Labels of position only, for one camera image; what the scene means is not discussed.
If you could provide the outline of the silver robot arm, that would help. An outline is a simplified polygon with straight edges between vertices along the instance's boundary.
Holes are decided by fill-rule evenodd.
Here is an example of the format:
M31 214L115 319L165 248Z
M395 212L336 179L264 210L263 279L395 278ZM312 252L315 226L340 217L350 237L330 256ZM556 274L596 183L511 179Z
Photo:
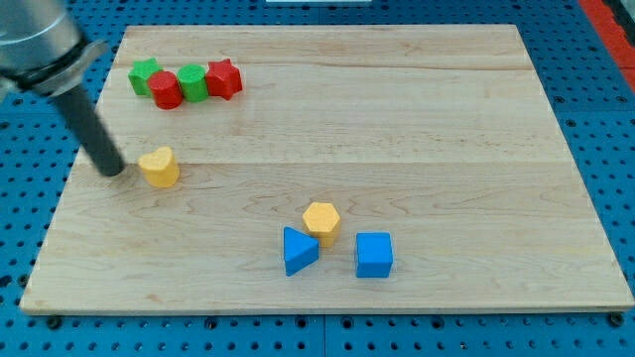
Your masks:
M65 94L107 50L105 42L87 37L62 1L1 0L2 97Z

